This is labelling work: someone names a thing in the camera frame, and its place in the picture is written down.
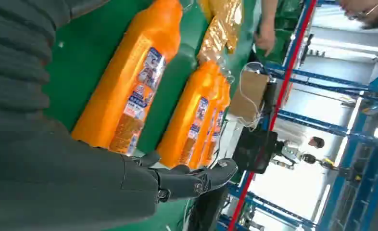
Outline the person's hand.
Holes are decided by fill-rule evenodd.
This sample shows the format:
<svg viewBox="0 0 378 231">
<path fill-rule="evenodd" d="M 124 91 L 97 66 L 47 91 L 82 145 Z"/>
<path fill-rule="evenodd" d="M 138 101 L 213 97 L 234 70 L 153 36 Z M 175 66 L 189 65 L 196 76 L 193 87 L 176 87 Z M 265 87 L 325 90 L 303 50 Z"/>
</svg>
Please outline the person's hand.
<svg viewBox="0 0 378 231">
<path fill-rule="evenodd" d="M 257 48 L 265 51 L 267 57 L 275 46 L 275 23 L 272 20 L 263 20 L 259 26 L 259 32 L 254 36 Z"/>
</svg>

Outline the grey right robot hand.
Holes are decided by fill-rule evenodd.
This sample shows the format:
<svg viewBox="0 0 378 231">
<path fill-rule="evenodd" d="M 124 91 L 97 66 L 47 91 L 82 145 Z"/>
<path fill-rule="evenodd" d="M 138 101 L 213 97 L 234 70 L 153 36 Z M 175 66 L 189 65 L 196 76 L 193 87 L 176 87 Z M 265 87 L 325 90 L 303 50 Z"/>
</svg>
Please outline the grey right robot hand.
<svg viewBox="0 0 378 231">
<path fill-rule="evenodd" d="M 190 172 L 140 165 L 73 140 L 39 113 L 0 111 L 0 231 L 99 231 L 151 217 L 160 202 L 225 185 L 229 158 Z"/>
</svg>

